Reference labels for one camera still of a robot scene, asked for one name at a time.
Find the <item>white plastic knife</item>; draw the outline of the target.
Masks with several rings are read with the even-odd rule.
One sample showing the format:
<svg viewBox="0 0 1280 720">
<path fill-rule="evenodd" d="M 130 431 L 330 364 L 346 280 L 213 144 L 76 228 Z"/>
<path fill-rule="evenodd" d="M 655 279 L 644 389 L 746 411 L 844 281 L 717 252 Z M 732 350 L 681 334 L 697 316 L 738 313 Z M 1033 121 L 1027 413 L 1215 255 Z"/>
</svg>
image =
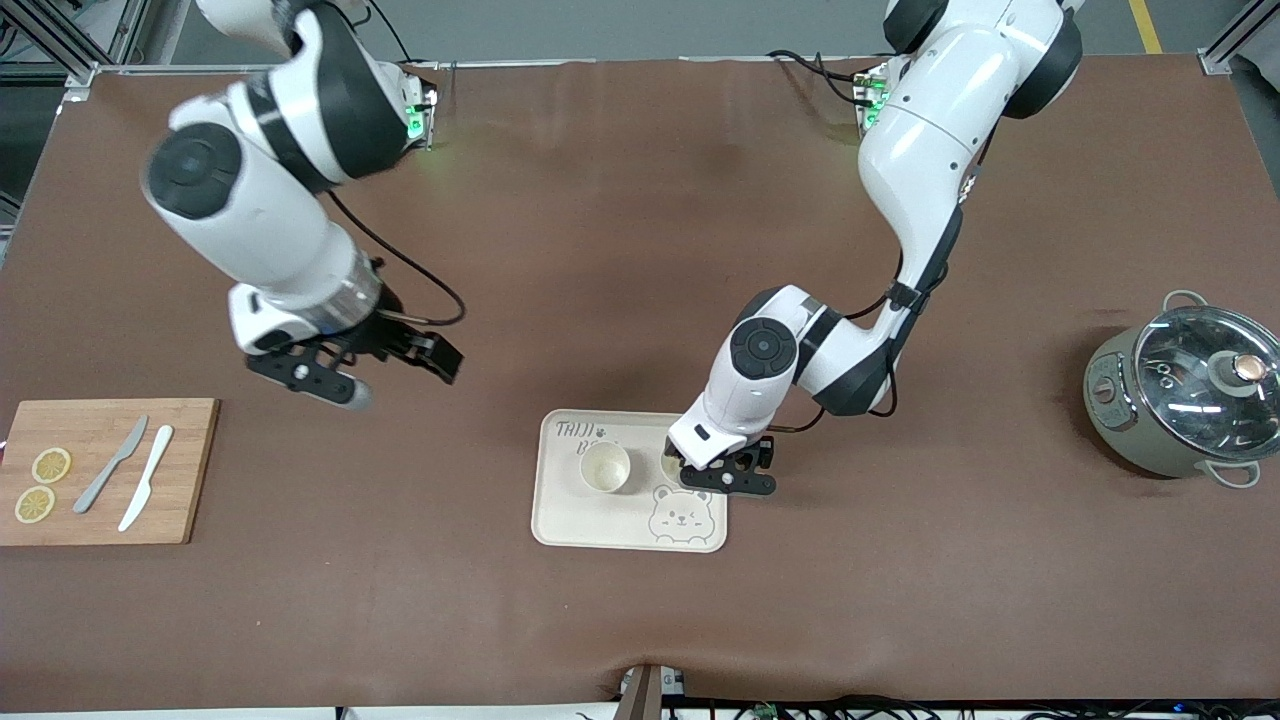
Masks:
<svg viewBox="0 0 1280 720">
<path fill-rule="evenodd" d="M 140 518 L 141 512 L 145 510 L 147 502 L 150 501 L 154 488 L 152 482 L 157 471 L 157 468 L 175 434 L 175 428 L 172 425 L 161 425 L 154 438 L 150 447 L 147 461 L 143 466 L 143 471 L 140 477 L 138 484 L 134 488 L 134 493 L 131 502 L 122 516 L 116 530 L 124 533 L 131 529 L 134 521 Z"/>
</svg>

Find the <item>grey plastic knife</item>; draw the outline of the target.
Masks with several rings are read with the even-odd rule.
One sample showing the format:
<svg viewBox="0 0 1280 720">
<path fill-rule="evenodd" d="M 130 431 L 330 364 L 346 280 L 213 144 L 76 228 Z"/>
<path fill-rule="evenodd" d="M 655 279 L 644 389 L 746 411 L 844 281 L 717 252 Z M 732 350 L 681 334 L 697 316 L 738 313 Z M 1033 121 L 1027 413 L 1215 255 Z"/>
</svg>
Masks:
<svg viewBox="0 0 1280 720">
<path fill-rule="evenodd" d="M 74 502 L 72 510 L 74 514 L 86 514 L 92 509 L 99 496 L 101 495 L 105 486 L 111 479 L 115 470 L 138 448 L 145 432 L 148 427 L 148 415 L 141 415 L 131 433 L 122 442 L 116 452 L 110 457 L 102 470 L 95 477 L 79 498 Z"/>
</svg>

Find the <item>glass pot lid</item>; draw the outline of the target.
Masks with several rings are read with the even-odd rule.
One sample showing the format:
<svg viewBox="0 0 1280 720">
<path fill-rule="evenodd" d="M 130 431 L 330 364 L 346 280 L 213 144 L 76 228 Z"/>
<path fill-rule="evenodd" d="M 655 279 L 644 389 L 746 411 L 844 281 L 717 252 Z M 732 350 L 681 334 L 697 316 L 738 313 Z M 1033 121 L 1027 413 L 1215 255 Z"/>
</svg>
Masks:
<svg viewBox="0 0 1280 720">
<path fill-rule="evenodd" d="M 1247 462 L 1280 454 L 1280 338 L 1240 313 L 1169 309 L 1135 342 L 1146 406 L 1206 456 Z"/>
</svg>

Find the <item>cream tray with bear print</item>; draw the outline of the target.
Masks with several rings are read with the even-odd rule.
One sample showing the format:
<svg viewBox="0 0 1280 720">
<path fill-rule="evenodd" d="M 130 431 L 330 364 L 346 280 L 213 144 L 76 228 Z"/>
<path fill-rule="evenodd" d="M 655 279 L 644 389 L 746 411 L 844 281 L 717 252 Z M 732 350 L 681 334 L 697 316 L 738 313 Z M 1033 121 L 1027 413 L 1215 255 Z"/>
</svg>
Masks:
<svg viewBox="0 0 1280 720">
<path fill-rule="evenodd" d="M 531 532 L 548 546 L 712 553 L 728 536 L 723 495 L 668 482 L 660 470 L 673 414 L 557 409 L 541 421 Z M 586 487 L 582 452 L 608 441 L 628 451 L 632 470 L 621 492 Z"/>
</svg>

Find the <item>aluminium frame post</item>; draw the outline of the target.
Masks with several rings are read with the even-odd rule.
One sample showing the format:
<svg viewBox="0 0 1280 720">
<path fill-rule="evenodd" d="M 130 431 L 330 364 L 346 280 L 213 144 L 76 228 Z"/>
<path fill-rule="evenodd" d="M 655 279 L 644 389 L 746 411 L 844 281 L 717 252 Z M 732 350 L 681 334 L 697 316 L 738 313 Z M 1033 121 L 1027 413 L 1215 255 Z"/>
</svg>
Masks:
<svg viewBox="0 0 1280 720">
<path fill-rule="evenodd" d="M 127 63 L 159 0 L 0 0 L 0 87 L 60 87 Z"/>
<path fill-rule="evenodd" d="M 1280 0 L 1245 0 L 1245 5 L 1226 23 L 1207 47 L 1196 51 L 1206 76 L 1230 76 L 1235 55 L 1260 31 L 1280 18 Z"/>
</svg>

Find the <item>wooden cutting board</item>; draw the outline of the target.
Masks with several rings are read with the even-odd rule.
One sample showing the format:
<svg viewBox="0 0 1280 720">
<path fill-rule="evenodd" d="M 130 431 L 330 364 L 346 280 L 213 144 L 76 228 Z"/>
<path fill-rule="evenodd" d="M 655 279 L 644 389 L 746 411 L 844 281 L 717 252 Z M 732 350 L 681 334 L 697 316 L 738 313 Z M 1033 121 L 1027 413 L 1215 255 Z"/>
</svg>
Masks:
<svg viewBox="0 0 1280 720">
<path fill-rule="evenodd" d="M 189 539 L 212 446 L 219 402 L 215 398 L 28 400 L 19 404 L 4 436 L 0 460 L 0 548 L 182 544 Z M 131 433 L 141 415 L 148 427 L 134 451 L 111 475 L 86 514 L 72 507 Z M 150 447 L 161 425 L 175 434 L 157 468 L 152 496 L 129 530 L 116 527 L 124 515 Z M 70 452 L 70 473 L 49 486 L 58 501 L 40 523 L 14 516 L 19 495 L 38 483 L 32 461 L 46 448 Z"/>
</svg>

